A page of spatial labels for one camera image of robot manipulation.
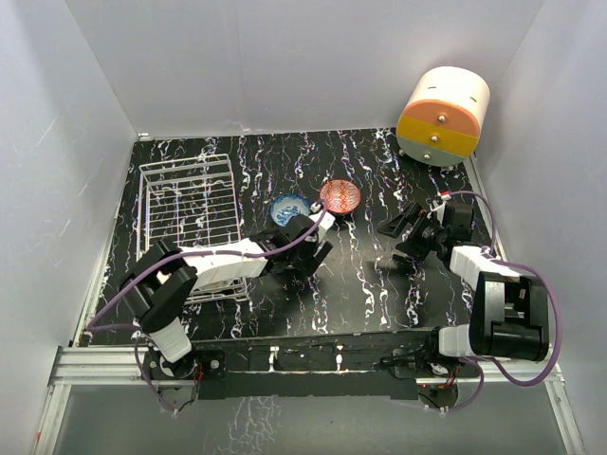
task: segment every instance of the white wall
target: white wall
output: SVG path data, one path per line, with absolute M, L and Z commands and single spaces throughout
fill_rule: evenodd
M 508 257 L 556 285 L 561 365 L 584 443 L 605 453 L 607 4 L 546 0 L 494 91 L 477 151 Z
M 441 64 L 494 87 L 542 0 L 66 0 L 138 132 L 394 126 Z
M 0 446 L 33 447 L 135 132 L 67 6 L 0 2 Z

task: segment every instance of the black marble table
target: black marble table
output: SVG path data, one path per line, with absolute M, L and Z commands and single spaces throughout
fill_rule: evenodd
M 397 330 L 468 321 L 472 295 L 467 285 L 433 254 L 423 266 L 412 264 L 412 270 L 396 267 L 391 255 L 397 240 L 377 234 L 377 227 L 398 215 L 408 200 L 428 205 L 441 191 L 470 190 L 464 166 L 439 169 L 400 157 L 390 129 L 137 142 L 98 309 L 118 292 L 118 280 L 136 258 L 139 166 L 214 154 L 230 157 L 244 236 L 265 227 L 271 201 L 282 193 L 299 193 L 313 201 L 324 182 L 344 178 L 356 183 L 362 199 L 328 233 L 334 248 L 313 277 L 265 276 L 251 281 L 249 301 L 185 307 L 183 321 L 192 340 Z M 475 207 L 473 241 L 488 244 Z M 121 304 L 101 323 L 131 320 Z M 132 344 L 132 335 L 98 334 L 90 343 Z

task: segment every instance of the white wire rack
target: white wire rack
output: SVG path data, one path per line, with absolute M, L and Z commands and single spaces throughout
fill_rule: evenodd
M 174 159 L 139 166 L 137 257 L 160 239 L 177 246 L 221 246 L 240 240 L 234 176 L 227 155 Z M 238 279 L 212 293 L 193 291 L 187 303 L 247 300 Z

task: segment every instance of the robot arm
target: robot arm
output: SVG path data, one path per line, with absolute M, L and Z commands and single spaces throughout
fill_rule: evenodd
M 378 230 L 397 238 L 413 225 L 395 246 L 393 259 L 422 262 L 435 251 L 446 268 L 475 291 L 470 323 L 441 328 L 432 355 L 544 360 L 549 343 L 546 289 L 538 278 L 496 264 L 483 248 L 473 245 L 473 218 L 472 206 L 447 201 L 426 212 L 410 202 Z
M 171 255 L 194 254 L 169 262 L 157 273 L 147 276 L 126 294 L 124 301 L 141 331 L 154 341 L 163 357 L 171 363 L 177 362 L 192 350 L 180 320 L 182 306 L 192 290 L 212 292 L 236 278 L 255 278 L 287 268 L 313 274 L 332 248 L 324 240 L 326 231 L 335 222 L 329 213 L 323 216 L 313 235 L 282 253 L 272 251 L 300 238 L 321 216 L 320 213 L 309 217 L 297 215 L 286 227 L 267 229 L 228 246 L 178 248 L 168 242 L 157 242 L 123 277 L 121 288 Z

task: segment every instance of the toy drawer cabinet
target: toy drawer cabinet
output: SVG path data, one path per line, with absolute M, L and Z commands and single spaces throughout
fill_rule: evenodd
M 432 69 L 398 119 L 398 145 L 422 163 L 461 163 L 478 144 L 488 103 L 489 87 L 477 74 L 453 66 Z

